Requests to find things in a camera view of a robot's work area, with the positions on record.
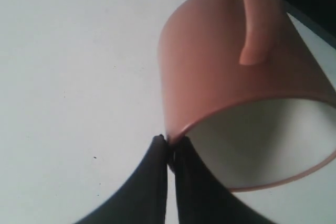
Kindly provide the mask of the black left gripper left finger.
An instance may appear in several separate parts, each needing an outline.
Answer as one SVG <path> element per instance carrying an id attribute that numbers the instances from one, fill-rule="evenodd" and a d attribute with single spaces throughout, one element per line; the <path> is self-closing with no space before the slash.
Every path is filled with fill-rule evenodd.
<path id="1" fill-rule="evenodd" d="M 157 135 L 127 181 L 78 223 L 165 223 L 168 145 Z"/>

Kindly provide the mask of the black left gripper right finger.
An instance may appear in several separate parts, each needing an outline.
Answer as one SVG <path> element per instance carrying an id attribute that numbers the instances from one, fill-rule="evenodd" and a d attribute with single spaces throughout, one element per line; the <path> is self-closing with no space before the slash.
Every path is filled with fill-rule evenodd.
<path id="1" fill-rule="evenodd" d="M 173 146 L 179 223 L 260 223 L 260 215 L 238 200 L 209 171 L 191 140 Z"/>

